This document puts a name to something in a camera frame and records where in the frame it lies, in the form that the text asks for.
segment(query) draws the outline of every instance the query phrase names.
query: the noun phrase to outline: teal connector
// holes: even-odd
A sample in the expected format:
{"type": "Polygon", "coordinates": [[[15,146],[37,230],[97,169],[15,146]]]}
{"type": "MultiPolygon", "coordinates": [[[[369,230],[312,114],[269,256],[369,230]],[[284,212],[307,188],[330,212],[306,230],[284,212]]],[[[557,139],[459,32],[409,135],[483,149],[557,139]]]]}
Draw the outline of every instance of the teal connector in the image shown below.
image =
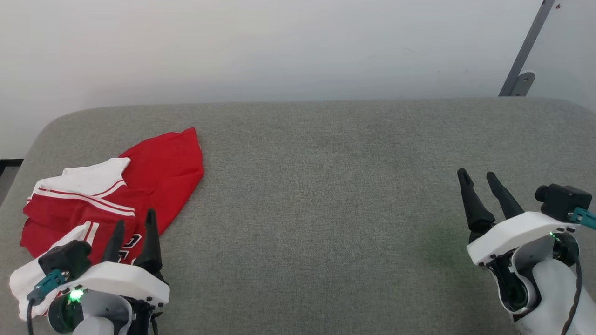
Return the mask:
{"type": "Polygon", "coordinates": [[[570,220],[583,226],[596,229],[596,215],[583,208],[576,207],[570,220]]]}
{"type": "Polygon", "coordinates": [[[35,285],[33,291],[29,292],[27,300],[33,301],[33,306],[37,306],[44,301],[50,292],[64,283],[66,283],[64,274],[58,269],[52,270],[44,279],[35,285]]]}

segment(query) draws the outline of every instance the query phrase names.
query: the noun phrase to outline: gray upholstered table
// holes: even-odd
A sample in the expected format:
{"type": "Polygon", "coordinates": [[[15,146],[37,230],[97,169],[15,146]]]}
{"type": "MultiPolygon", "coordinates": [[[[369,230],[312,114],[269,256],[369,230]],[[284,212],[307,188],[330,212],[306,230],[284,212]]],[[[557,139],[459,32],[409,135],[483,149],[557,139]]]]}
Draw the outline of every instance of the gray upholstered table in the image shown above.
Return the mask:
{"type": "MultiPolygon", "coordinates": [[[[162,235],[162,335],[513,334],[492,276],[466,254],[457,169],[499,220],[489,170],[527,210],[542,184],[596,194],[596,114],[558,100],[81,111],[44,129],[0,209],[2,334],[26,333],[8,277],[31,259],[19,239],[35,182],[190,126],[205,176],[162,235]]],[[[596,232],[579,240],[596,296],[596,232]]]]}

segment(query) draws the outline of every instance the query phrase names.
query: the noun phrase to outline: red stripe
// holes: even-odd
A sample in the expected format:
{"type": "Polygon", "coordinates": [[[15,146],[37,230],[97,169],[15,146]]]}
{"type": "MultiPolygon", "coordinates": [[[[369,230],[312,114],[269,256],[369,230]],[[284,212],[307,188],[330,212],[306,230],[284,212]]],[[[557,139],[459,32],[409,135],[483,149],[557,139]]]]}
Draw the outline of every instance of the red stripe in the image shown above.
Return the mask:
{"type": "Polygon", "coordinates": [[[71,196],[79,196],[79,197],[87,198],[87,199],[92,200],[92,201],[96,201],[96,202],[98,202],[98,203],[100,203],[100,204],[102,204],[104,206],[107,206],[107,207],[112,208],[112,209],[115,209],[115,210],[119,210],[119,211],[122,211],[122,212],[131,212],[131,213],[134,213],[135,212],[135,209],[134,208],[133,209],[124,209],[124,208],[114,207],[112,204],[106,203],[105,200],[104,201],[100,201],[100,200],[103,200],[101,198],[92,198],[90,196],[87,196],[87,195],[81,194],[81,193],[62,192],[62,191],[56,191],[56,190],[46,190],[46,189],[41,188],[41,187],[39,188],[39,190],[44,191],[44,192],[50,192],[50,193],[65,194],[65,195],[71,195],[71,196]]]}
{"type": "Polygon", "coordinates": [[[87,233],[85,234],[85,238],[83,239],[83,241],[86,241],[87,237],[89,237],[89,233],[91,232],[91,227],[93,227],[93,222],[89,221],[89,228],[87,228],[87,233]]]}
{"type": "Polygon", "coordinates": [[[100,196],[100,195],[102,195],[102,194],[104,194],[104,193],[107,193],[108,191],[110,191],[112,188],[114,188],[114,187],[115,187],[115,186],[116,186],[116,185],[117,185],[119,182],[121,182],[121,181],[124,181],[124,179],[120,179],[119,181],[115,182],[115,183],[114,183],[114,185],[110,186],[110,188],[108,188],[107,190],[105,190],[105,191],[103,191],[103,192],[101,192],[101,193],[98,193],[98,194],[93,194],[93,195],[91,195],[91,196],[92,196],[92,197],[96,197],[96,196],[100,196]]]}

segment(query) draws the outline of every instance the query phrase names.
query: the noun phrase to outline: white stripe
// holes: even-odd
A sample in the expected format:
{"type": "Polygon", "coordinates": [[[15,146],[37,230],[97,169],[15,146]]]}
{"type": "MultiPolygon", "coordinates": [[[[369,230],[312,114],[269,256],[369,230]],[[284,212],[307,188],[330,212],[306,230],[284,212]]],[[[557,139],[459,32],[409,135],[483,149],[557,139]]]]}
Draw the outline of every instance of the white stripe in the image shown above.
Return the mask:
{"type": "Polygon", "coordinates": [[[100,227],[100,224],[97,222],[93,222],[93,226],[91,227],[91,231],[89,232],[89,236],[87,236],[87,243],[90,246],[93,246],[93,239],[95,238],[95,233],[97,232],[97,228],[100,227]]]}
{"type": "Polygon", "coordinates": [[[79,196],[79,197],[83,197],[86,198],[87,201],[97,201],[101,204],[107,204],[113,207],[116,207],[117,209],[120,210],[131,210],[134,212],[134,208],[132,207],[126,207],[126,206],[122,206],[119,204],[115,204],[115,203],[111,203],[105,199],[99,198],[99,197],[94,197],[94,196],[90,196],[88,194],[82,194],[82,193],[77,193],[77,192],[73,192],[73,191],[68,191],[68,190],[61,190],[59,188],[52,188],[51,190],[42,190],[40,188],[38,188],[37,190],[35,190],[34,192],[35,194],[41,194],[43,196],[47,196],[47,197],[54,197],[54,198],[62,198],[62,196],[79,196]],[[56,192],[63,192],[63,193],[68,193],[68,194],[61,194],[61,193],[56,193],[56,192],[51,192],[51,191],[56,191],[56,192]]]}
{"type": "Polygon", "coordinates": [[[112,207],[108,207],[98,201],[95,201],[93,199],[89,199],[86,197],[82,197],[77,194],[60,194],[60,193],[47,192],[47,191],[42,191],[42,190],[38,190],[36,192],[36,194],[39,194],[40,196],[52,197],[52,198],[83,200],[83,201],[87,201],[91,205],[93,205],[99,209],[105,210],[107,212],[124,215],[124,216],[135,216],[135,209],[132,207],[125,207],[126,209],[130,210],[129,212],[125,212],[122,210],[114,209],[112,207]]]}
{"type": "Polygon", "coordinates": [[[108,191],[108,192],[106,192],[106,193],[101,193],[101,192],[100,192],[100,193],[98,193],[97,197],[98,197],[98,198],[107,197],[107,196],[109,196],[110,194],[112,194],[112,193],[116,192],[116,190],[118,190],[118,189],[119,189],[120,187],[122,187],[122,186],[126,186],[126,183],[124,182],[124,180],[121,180],[121,181],[117,182],[117,183],[114,185],[114,187],[113,187],[113,188],[112,188],[110,191],[108,191]]]}

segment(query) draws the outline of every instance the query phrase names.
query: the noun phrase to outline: cable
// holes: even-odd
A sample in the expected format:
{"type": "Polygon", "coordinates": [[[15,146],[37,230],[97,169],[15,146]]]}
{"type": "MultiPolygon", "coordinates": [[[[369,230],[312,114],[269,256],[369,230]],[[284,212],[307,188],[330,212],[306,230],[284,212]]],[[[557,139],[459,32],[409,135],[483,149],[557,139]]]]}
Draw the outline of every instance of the cable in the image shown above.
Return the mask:
{"type": "Polygon", "coordinates": [[[156,316],[153,314],[151,316],[151,326],[153,326],[153,335],[159,335],[157,332],[157,321],[155,320],[156,316]]]}
{"type": "Polygon", "coordinates": [[[565,325],[563,325],[563,331],[561,335],[567,334],[569,328],[571,327],[571,322],[573,322],[573,317],[575,316],[575,311],[578,309],[579,304],[579,293],[582,291],[582,266],[579,263],[579,255],[575,259],[575,272],[578,274],[578,279],[575,281],[575,294],[573,295],[573,305],[569,310],[569,317],[567,321],[565,321],[565,325]]]}
{"type": "Polygon", "coordinates": [[[33,311],[33,303],[35,300],[29,300],[29,305],[27,306],[27,329],[29,330],[29,335],[33,335],[33,320],[31,317],[31,313],[33,311]]]}

